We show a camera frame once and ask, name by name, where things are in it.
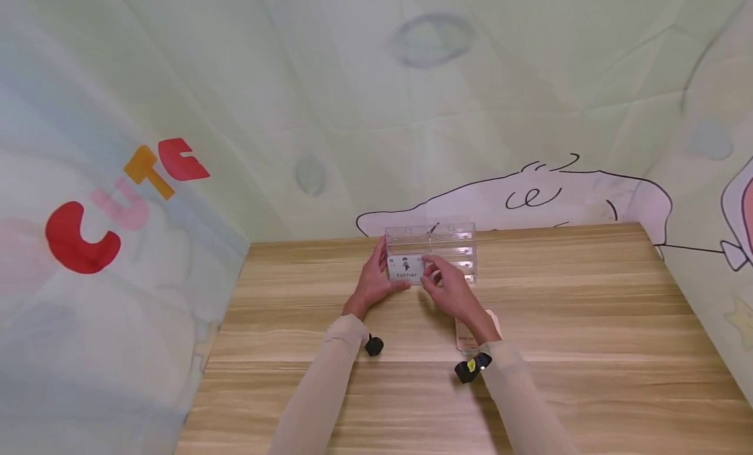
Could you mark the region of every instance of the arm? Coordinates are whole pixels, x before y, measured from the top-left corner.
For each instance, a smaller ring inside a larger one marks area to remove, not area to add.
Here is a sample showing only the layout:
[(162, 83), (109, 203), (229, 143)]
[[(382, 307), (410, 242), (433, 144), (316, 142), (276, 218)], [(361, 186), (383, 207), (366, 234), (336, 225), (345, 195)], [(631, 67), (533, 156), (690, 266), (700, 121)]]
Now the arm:
[(404, 280), (388, 280), (386, 268), (386, 241), (382, 237), (361, 268), (356, 291), (343, 306), (343, 315), (327, 330), (322, 347), (282, 413), (268, 455), (325, 452), (358, 349), (369, 338), (363, 316), (373, 303), (410, 288)]
[(368, 338), (366, 326), (352, 314), (332, 324), (280, 417), (269, 455), (324, 453), (343, 405), (353, 362)]
[(492, 357), (484, 382), (516, 455), (577, 455), (570, 435), (557, 420), (531, 379), (516, 347), (505, 341), (486, 342), (481, 352)]
[(467, 285), (463, 273), (441, 257), (423, 259), (431, 263), (421, 278), (426, 292), (444, 312), (465, 324), (476, 337), (480, 351), (492, 357), (481, 375), (505, 423), (515, 454), (577, 455), (570, 435), (536, 390), (526, 362), (514, 345), (502, 341), (494, 321)]

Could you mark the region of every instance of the red letter c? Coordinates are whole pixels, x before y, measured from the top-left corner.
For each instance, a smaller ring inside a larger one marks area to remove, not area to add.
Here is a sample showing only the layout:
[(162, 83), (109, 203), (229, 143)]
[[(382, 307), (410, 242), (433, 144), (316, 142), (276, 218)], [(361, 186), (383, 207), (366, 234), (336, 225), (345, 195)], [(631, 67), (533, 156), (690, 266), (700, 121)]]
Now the red letter c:
[(48, 218), (44, 235), (50, 251), (60, 263), (74, 272), (97, 273), (113, 262), (120, 251), (120, 237), (108, 231), (98, 243), (81, 237), (84, 206), (68, 202), (59, 206)]

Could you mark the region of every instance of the long sleeve shirt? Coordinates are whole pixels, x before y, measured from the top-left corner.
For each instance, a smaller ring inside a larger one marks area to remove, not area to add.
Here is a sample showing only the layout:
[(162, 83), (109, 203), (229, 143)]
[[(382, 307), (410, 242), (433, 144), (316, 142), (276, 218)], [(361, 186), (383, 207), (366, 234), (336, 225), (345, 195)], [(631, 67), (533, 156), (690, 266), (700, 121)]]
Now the long sleeve shirt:
[[(317, 356), (280, 417), (268, 455), (323, 454), (340, 414), (353, 362), (369, 333), (353, 315), (327, 330)], [(480, 347), (492, 357), (481, 372), (516, 455), (577, 455), (531, 379), (526, 362), (508, 341)]]

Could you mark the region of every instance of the wood grain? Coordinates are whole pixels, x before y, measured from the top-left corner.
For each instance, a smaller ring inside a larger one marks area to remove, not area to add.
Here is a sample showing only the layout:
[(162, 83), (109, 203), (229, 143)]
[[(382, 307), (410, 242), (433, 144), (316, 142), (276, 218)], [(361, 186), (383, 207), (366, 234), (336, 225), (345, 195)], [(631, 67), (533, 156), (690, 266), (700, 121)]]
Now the wood grain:
[[(264, 454), (375, 240), (254, 244), (178, 444)], [(475, 292), (585, 454), (750, 454), (753, 411), (637, 224), (479, 234)], [(422, 292), (366, 317), (330, 454), (510, 454), (454, 321)]]

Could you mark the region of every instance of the clear acrylic box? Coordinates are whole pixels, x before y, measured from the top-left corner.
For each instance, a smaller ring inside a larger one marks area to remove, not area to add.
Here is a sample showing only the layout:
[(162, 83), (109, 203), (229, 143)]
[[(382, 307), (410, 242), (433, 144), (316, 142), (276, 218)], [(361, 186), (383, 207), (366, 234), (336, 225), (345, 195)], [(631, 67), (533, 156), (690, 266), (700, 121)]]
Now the clear acrylic box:
[[(388, 261), (392, 259), (400, 263), (407, 257), (426, 254), (441, 256), (460, 268), (465, 273), (467, 282), (476, 282), (478, 263), (475, 223), (388, 227), (385, 229), (385, 236)], [(395, 273), (391, 268), (390, 278), (397, 278), (393, 275)]]

